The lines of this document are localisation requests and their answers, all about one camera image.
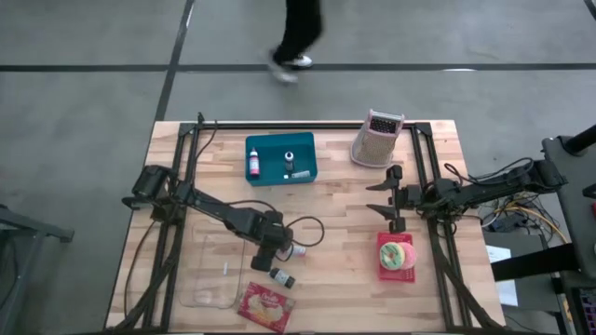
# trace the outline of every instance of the concrete floor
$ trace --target concrete floor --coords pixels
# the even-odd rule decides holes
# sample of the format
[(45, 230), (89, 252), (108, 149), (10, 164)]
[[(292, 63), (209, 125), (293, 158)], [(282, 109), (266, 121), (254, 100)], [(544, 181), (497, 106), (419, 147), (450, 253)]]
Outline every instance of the concrete floor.
[[(168, 64), (184, 1), (0, 0), (0, 65)], [(323, 4), (327, 31), (312, 55), (324, 63), (596, 62), (596, 20), (581, 0)], [(262, 63), (282, 23), (279, 0), (196, 0), (180, 63)], [(101, 329), (129, 225), (120, 198), (142, 166), (165, 77), (0, 72), (0, 203), (76, 230), (71, 245), (44, 246), (20, 333)], [(369, 108), (455, 119), (477, 174), (538, 158), (543, 138), (596, 122), (596, 71), (346, 67), (301, 80), (280, 87), (264, 72), (177, 74), (165, 119), (361, 119)], [(562, 221), (556, 197), (543, 202)], [(555, 331), (542, 315), (511, 313)]]

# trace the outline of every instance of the clear plastic container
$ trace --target clear plastic container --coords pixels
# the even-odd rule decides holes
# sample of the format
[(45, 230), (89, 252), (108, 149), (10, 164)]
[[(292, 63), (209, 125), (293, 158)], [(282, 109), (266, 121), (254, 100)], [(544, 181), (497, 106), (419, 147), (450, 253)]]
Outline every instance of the clear plastic container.
[(184, 242), (177, 291), (185, 307), (226, 309), (239, 299), (246, 242), (217, 225), (196, 223), (192, 241)]

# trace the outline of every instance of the red package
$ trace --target red package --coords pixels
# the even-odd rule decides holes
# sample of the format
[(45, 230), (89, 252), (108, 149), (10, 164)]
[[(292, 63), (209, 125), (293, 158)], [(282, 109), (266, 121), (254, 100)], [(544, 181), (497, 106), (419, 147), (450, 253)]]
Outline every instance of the red package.
[(294, 299), (250, 282), (238, 307), (238, 314), (261, 326), (283, 333), (294, 304)]
[[(387, 242), (405, 242), (412, 244), (412, 236), (410, 234), (390, 234), (390, 233), (379, 233), (376, 237), (376, 254), (379, 254), (381, 246)], [(408, 270), (396, 270), (390, 271), (381, 265), (379, 262), (379, 279), (381, 280), (398, 280), (407, 283), (413, 283), (416, 280), (415, 272), (412, 269)]]

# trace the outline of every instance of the white paper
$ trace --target white paper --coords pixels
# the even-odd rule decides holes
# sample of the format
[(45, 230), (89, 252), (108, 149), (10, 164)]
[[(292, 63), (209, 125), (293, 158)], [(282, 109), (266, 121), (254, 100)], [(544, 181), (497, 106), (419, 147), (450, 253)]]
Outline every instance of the white paper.
[[(488, 251), (488, 259), (491, 263), (511, 258), (511, 250), (508, 248), (486, 246), (486, 251)], [(499, 292), (499, 300), (502, 304), (509, 306), (518, 305), (518, 295), (515, 290), (515, 280), (497, 282), (496, 290)]]

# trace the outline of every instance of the black floor line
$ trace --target black floor line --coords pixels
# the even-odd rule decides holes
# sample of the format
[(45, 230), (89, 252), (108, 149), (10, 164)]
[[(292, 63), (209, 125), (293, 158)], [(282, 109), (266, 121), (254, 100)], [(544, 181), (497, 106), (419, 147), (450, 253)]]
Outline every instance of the black floor line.
[(0, 65), (0, 72), (15, 73), (156, 73), (165, 72), (168, 65)]
[[(596, 70), (594, 63), (484, 63), (484, 64), (315, 64), (309, 71), (321, 72), (409, 72), (409, 71), (559, 71)], [(267, 71), (263, 64), (178, 65), (182, 73), (259, 73)]]
[(589, 13), (596, 20), (596, 5), (594, 5), (593, 0), (584, 0), (584, 3), (588, 7)]
[(174, 78), (176, 77), (176, 66), (178, 66), (180, 56), (183, 53), (184, 39), (186, 38), (186, 33), (188, 33), (188, 25), (190, 24), (194, 6), (195, 0), (186, 0), (183, 17), (180, 20), (180, 27), (178, 28), (178, 35), (176, 36), (176, 43), (174, 44), (174, 49), (171, 51), (171, 59), (169, 60), (166, 80), (164, 81), (164, 86), (162, 87), (161, 95), (159, 96), (159, 103), (157, 104), (156, 121), (163, 121), (166, 116), (166, 111), (168, 110), (169, 96), (171, 95), (171, 89), (174, 86)]
[[(177, 52), (173, 60), (180, 60)], [(315, 64), (315, 72), (415, 72), (415, 71), (573, 71), (596, 70), (596, 62), (581, 63), (343, 63)], [(159, 73), (168, 72), (171, 88), (175, 73), (259, 73), (266, 72), (264, 64), (176, 64), (171, 65), (0, 65), (0, 73)]]

